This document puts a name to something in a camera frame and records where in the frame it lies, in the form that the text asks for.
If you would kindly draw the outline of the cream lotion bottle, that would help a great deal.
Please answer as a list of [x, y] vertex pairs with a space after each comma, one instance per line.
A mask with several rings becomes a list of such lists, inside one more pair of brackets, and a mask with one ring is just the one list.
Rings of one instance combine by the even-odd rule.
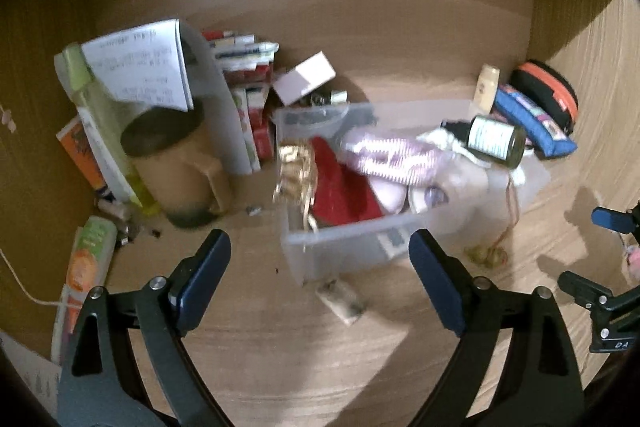
[[494, 106], [500, 81], [500, 69], [484, 64], [477, 76], [473, 103], [480, 113], [488, 115]]

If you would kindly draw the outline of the blue patchwork pencil pouch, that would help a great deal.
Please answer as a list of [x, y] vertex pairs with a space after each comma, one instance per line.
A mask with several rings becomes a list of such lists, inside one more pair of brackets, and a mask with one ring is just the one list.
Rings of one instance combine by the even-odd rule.
[[577, 144], [555, 120], [525, 94], [508, 84], [498, 88], [494, 106], [510, 124], [517, 124], [525, 130], [539, 157], [561, 158], [576, 152]]

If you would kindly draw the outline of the orange booklet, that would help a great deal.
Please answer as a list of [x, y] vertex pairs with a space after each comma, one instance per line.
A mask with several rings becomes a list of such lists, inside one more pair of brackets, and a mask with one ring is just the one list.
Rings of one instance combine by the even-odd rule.
[[96, 193], [107, 189], [106, 181], [94, 158], [85, 128], [76, 115], [57, 134], [56, 139]]

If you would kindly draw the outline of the white round lid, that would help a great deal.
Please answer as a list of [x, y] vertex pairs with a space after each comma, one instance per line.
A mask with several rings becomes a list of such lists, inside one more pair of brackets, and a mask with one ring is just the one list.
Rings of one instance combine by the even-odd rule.
[[413, 213], [424, 213], [448, 202], [449, 195], [439, 185], [413, 186], [408, 190], [408, 204]]

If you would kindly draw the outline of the glass bowl of trinkets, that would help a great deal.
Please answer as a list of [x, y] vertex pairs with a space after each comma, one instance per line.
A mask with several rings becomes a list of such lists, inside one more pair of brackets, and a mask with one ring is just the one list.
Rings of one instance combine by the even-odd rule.
[[329, 124], [371, 124], [374, 121], [370, 109], [351, 110], [352, 100], [346, 90], [318, 90], [305, 98], [309, 113], [299, 119], [304, 127], [323, 127]]

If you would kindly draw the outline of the clear plastic storage bin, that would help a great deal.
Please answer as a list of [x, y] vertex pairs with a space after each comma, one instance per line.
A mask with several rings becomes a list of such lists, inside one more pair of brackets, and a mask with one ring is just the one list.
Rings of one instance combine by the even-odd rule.
[[[309, 113], [308, 108], [280, 108], [274, 114], [276, 137], [279, 143], [305, 140], [321, 136], [329, 146], [337, 148], [343, 135], [356, 127], [373, 127], [401, 136], [419, 136], [436, 129], [444, 120], [470, 120], [476, 113], [476, 106], [469, 100], [431, 100], [411, 102], [355, 103], [351, 110], [370, 109], [374, 121], [371, 124], [329, 124], [323, 127], [304, 127], [299, 119]], [[538, 192], [550, 181], [550, 174], [541, 161], [533, 155], [524, 157], [513, 171], [498, 166], [509, 177], [509, 184], [515, 188], [516, 196], [511, 202], [525, 210]], [[281, 211], [281, 245], [294, 280], [299, 285], [328, 277], [367, 270], [397, 258], [408, 251], [410, 235], [419, 229], [430, 231], [439, 243], [451, 254], [459, 254], [463, 249], [476, 245], [491, 244], [510, 225], [508, 222], [476, 220], [459, 231], [445, 234], [436, 230], [439, 207], [413, 213], [410, 208], [397, 215], [387, 215], [380, 219], [361, 221], [341, 227], [323, 227], [317, 232], [303, 228], [302, 216], [294, 206], [286, 206]]]

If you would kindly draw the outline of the dark glass labelled bottle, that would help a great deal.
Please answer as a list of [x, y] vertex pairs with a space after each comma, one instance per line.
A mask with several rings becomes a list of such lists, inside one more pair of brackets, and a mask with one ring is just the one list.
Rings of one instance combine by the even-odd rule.
[[520, 126], [477, 115], [471, 120], [444, 120], [440, 127], [480, 158], [509, 169], [521, 164], [527, 135]]

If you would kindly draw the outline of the gold ribbon bow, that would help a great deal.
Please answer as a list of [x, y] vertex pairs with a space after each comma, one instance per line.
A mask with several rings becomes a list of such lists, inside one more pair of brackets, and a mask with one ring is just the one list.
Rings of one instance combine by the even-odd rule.
[[296, 140], [278, 145], [277, 183], [273, 202], [287, 202], [299, 209], [303, 228], [317, 232], [319, 225], [312, 214], [318, 187], [318, 167], [309, 141]]

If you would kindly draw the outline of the black orange zipper case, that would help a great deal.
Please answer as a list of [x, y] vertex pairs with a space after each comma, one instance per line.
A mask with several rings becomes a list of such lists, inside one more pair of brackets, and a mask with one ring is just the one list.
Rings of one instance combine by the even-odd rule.
[[512, 70], [509, 84], [542, 108], [565, 134], [574, 132], [579, 112], [577, 94], [551, 66], [530, 58]]

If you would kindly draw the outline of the green bead charm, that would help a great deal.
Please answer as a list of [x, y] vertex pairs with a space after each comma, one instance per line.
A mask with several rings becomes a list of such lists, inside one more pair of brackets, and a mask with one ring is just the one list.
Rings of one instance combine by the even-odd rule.
[[486, 269], [495, 269], [508, 262], [508, 254], [501, 246], [476, 245], [465, 248], [464, 254], [470, 261]]

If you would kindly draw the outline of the open white booklet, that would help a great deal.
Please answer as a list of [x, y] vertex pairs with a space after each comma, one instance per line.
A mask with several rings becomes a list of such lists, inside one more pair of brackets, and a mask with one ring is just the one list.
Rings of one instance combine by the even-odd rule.
[[172, 18], [131, 27], [83, 43], [94, 77], [117, 102], [186, 113], [201, 102], [224, 170], [253, 172], [238, 108], [212, 50], [191, 25]]

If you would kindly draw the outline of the white cardboard box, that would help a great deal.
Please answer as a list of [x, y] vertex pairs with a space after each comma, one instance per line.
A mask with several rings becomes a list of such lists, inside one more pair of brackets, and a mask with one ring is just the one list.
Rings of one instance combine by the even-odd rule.
[[334, 79], [335, 69], [323, 52], [318, 52], [279, 76], [271, 87], [284, 106], [290, 106]]

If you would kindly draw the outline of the stack of books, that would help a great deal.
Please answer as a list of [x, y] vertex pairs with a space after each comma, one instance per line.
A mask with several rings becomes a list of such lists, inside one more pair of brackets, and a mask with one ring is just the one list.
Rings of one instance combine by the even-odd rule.
[[204, 30], [202, 36], [238, 110], [250, 168], [253, 172], [259, 171], [262, 165], [254, 141], [254, 126], [250, 123], [250, 91], [257, 91], [262, 101], [266, 101], [279, 45], [231, 30]]

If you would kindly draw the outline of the small foil packet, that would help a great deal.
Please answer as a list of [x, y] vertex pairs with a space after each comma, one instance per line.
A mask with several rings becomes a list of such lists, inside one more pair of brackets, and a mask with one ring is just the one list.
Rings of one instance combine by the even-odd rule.
[[357, 291], [341, 279], [320, 283], [316, 295], [347, 326], [355, 324], [367, 310]]

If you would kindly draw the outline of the pink knitted cloth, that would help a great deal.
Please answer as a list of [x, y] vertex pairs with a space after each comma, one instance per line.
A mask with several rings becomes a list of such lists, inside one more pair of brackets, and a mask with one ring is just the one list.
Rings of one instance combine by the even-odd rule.
[[356, 173], [405, 186], [429, 186], [454, 159], [450, 150], [367, 128], [346, 132], [336, 155]]

